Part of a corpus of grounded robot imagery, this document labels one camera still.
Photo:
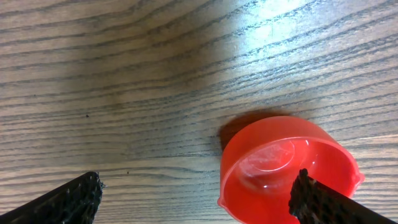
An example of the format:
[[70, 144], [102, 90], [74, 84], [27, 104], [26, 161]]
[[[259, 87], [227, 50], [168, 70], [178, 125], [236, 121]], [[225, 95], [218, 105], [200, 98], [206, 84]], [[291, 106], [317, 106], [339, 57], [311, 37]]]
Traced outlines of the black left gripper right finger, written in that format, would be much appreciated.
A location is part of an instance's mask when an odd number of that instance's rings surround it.
[[299, 171], [290, 191], [289, 213], [300, 224], [397, 224]]

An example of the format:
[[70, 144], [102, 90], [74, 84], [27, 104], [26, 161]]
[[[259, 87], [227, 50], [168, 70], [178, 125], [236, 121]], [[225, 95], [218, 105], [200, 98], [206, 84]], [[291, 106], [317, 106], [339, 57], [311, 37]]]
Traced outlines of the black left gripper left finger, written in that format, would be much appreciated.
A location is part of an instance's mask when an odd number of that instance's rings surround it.
[[90, 171], [1, 215], [1, 224], [92, 224], [102, 194], [99, 174]]

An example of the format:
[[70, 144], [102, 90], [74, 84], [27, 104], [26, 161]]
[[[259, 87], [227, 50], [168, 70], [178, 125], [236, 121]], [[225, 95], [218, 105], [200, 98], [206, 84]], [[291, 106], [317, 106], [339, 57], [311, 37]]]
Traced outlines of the red scoop with blue handle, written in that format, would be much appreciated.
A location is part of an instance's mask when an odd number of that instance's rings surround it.
[[365, 180], [355, 158], [321, 127], [295, 116], [273, 116], [228, 140], [218, 205], [241, 223], [297, 223], [288, 202], [301, 169], [347, 197]]

